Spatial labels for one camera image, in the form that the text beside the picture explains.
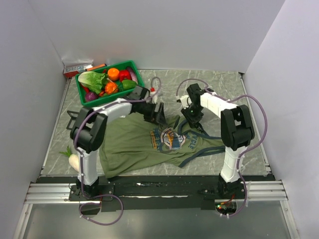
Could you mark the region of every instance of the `metal strip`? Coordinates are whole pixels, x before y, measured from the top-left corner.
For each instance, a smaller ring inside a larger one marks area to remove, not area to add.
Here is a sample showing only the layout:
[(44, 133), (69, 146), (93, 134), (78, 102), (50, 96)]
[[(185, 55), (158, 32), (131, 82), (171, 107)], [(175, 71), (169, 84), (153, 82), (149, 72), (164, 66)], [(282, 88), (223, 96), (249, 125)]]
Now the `metal strip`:
[(281, 207), (283, 209), (284, 217), (287, 223), (287, 227), (292, 239), (300, 239), (296, 222), (293, 216), (293, 213), (290, 209), (288, 201), (280, 201)]
[[(69, 202), (71, 185), (74, 184), (30, 184), (25, 198), (25, 204), (59, 204), (59, 203), (79, 203)], [(282, 181), (261, 181), (251, 182), (249, 190), (250, 201), (283, 201), (287, 200), (287, 195)]]
[(52, 141), (53, 141), (53, 137), (54, 137), (54, 133), (56, 131), (56, 127), (57, 127), (59, 119), (60, 119), (60, 115), (61, 115), (61, 112), (62, 112), (62, 107), (63, 107), (64, 101), (65, 101), (66, 93), (68, 92), (68, 89), (69, 89), (70, 82), (71, 82), (71, 78), (68, 78), (67, 82), (66, 82), (66, 85), (65, 85), (65, 88), (64, 88), (64, 92), (63, 92), (63, 96), (62, 96), (62, 99), (61, 99), (58, 115), (57, 115), (56, 120), (55, 120), (55, 125), (54, 125), (54, 128), (53, 128), (53, 132), (52, 132), (52, 135), (51, 135), (51, 139), (50, 139), (50, 143), (49, 143), (48, 149), (46, 151), (46, 155), (45, 155), (45, 158), (44, 158), (44, 162), (43, 162), (43, 166), (42, 166), (42, 170), (41, 170), (40, 176), (42, 175), (42, 171), (44, 169), (46, 160), (48, 159), (50, 147), (51, 147), (51, 144), (52, 144)]
[(23, 206), (20, 219), (18, 221), (15, 233), (13, 235), (13, 239), (23, 239), (26, 225), (28, 224), (28, 220), (32, 210), (32, 206), (32, 204), (25, 204)]
[[(247, 94), (247, 91), (246, 91), (246, 88), (245, 88), (245, 84), (244, 84), (243, 78), (240, 77), (240, 80), (241, 80), (241, 84), (242, 84), (243, 89), (244, 89), (244, 93)], [(248, 102), (248, 107), (249, 107), (249, 109), (250, 109), (250, 113), (251, 113), (251, 117), (252, 117), (254, 126), (255, 126), (255, 128), (257, 129), (257, 130), (256, 130), (256, 135), (257, 135), (257, 137), (258, 137), (258, 140), (260, 140), (260, 134), (259, 134), (259, 131), (258, 131), (258, 128), (257, 128), (257, 123), (256, 123), (256, 120), (255, 120), (255, 116), (254, 116), (253, 110), (252, 110), (252, 108), (251, 108), (251, 105), (250, 105), (249, 100), (247, 100), (247, 102)], [(264, 157), (264, 162), (265, 162), (265, 164), (268, 164), (268, 165), (269, 165), (269, 162), (268, 162), (268, 159), (267, 159), (266, 152), (265, 152), (265, 149), (264, 149), (263, 144), (260, 145), (260, 148), (261, 148), (261, 152), (262, 152), (263, 157)]]

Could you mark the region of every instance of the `marble tabletop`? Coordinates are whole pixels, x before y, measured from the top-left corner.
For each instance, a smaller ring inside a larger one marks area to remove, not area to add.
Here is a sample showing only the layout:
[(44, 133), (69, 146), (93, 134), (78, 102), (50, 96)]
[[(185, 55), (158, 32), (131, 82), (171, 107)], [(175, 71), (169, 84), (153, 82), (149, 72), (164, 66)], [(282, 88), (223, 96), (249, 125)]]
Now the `marble tabletop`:
[[(162, 80), (162, 95), (159, 100), (164, 102), (165, 116), (179, 114), (181, 104), (176, 102), (175, 92), (184, 79), (197, 78), (205, 80), (210, 87), (219, 95), (233, 99), (236, 96), (244, 94), (244, 89), (238, 72), (217, 72), (217, 71), (199, 71), (199, 70), (139, 70), (140, 75), (147, 88), (150, 87), (151, 78), (160, 77)], [(186, 94), (186, 88), (194, 81), (187, 81), (181, 86), (179, 95)], [(247, 104), (246, 99), (241, 99), (237, 104)], [(75, 80), (72, 79), (67, 89), (65, 101), (59, 116), (58, 124), (54, 132), (53, 141), (45, 162), (42, 176), (62, 176), (77, 175), (77, 172), (69, 165), (68, 158), (59, 154), (65, 151), (69, 145), (73, 152), (70, 131), (66, 126), (70, 120), (67, 111), (80, 111), (82, 105)], [(220, 135), (220, 119), (208, 110), (203, 110), (204, 117), (201, 121), (204, 129), (213, 136)], [(252, 140), (252, 144), (258, 141), (257, 137)], [(183, 168), (172, 164), (162, 163), (152, 167), (127, 172), (124, 175), (218, 175), (222, 169), (224, 153), (198, 157), (189, 162)], [(97, 160), (97, 171), (99, 175), (104, 175), (100, 160)], [(260, 147), (248, 152), (243, 160), (242, 173), (245, 175), (266, 175), (265, 162)]]

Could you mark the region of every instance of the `green basket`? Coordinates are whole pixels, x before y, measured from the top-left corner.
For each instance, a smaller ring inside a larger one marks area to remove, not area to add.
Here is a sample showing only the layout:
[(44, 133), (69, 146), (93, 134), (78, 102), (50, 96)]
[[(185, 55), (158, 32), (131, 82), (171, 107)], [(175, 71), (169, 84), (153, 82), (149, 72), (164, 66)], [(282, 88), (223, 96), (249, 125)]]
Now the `green basket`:
[[(144, 86), (144, 82), (134, 64), (133, 61), (124, 61), (124, 62), (121, 62), (121, 63), (118, 63), (118, 64), (114, 64), (114, 65), (111, 65), (111, 66), (105, 66), (105, 67), (101, 67), (101, 68), (98, 68), (98, 69), (95, 69), (93, 71), (97, 72), (97, 73), (103, 73), (103, 71), (106, 69), (106, 72), (110, 69), (110, 68), (116, 68), (118, 69), (119, 71), (121, 70), (125, 70), (128, 66), (130, 66), (133, 71), (135, 72), (136, 74), (136, 77), (138, 79), (138, 85), (139, 86)], [(100, 105), (103, 105), (103, 104), (106, 104), (108, 102), (111, 102), (111, 101), (114, 101), (115, 99), (117, 98), (120, 98), (120, 97), (123, 97), (125, 95), (127, 95), (128, 93), (132, 92), (134, 89), (130, 89), (130, 90), (126, 90), (126, 91), (121, 91), (121, 92), (118, 92), (118, 93), (114, 93), (114, 94), (111, 94), (109, 96), (104, 96), (104, 97), (100, 97), (94, 101), (89, 101), (89, 102), (85, 102), (85, 90), (83, 89), (83, 87), (80, 85), (79, 81), (78, 81), (78, 78), (79, 78), (79, 75), (81, 74), (77, 74), (75, 76), (75, 81), (76, 81), (76, 85), (78, 87), (78, 91), (79, 91), (79, 95), (80, 95), (80, 101), (81, 101), (81, 104), (83, 106), (88, 106), (88, 107), (95, 107), (95, 106), (100, 106)]]

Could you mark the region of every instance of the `white radish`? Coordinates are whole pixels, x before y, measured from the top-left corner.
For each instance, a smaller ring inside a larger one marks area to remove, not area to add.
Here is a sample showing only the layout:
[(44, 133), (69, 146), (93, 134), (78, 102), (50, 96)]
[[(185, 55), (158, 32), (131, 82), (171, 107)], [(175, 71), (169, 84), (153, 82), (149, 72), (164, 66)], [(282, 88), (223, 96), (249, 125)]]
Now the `white radish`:
[(80, 167), (79, 167), (79, 157), (76, 154), (72, 153), (72, 150), (70, 149), (69, 146), (66, 148), (66, 152), (59, 152), (69, 158), (69, 164), (71, 165), (72, 168), (74, 168), (75, 171), (79, 172)]

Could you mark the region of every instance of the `wall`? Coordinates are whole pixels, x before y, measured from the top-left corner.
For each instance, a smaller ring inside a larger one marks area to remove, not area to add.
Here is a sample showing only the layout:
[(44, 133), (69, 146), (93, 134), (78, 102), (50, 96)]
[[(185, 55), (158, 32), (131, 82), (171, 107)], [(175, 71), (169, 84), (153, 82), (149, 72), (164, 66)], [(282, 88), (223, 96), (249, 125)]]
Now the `wall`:
[(63, 64), (26, 0), (0, 7), (0, 238), (12, 238), (40, 173), (63, 94)]
[(318, 12), (317, 0), (286, 0), (244, 76), (268, 114), (266, 153), (303, 239), (319, 235)]
[(246, 72), (284, 0), (29, 0), (65, 65)]

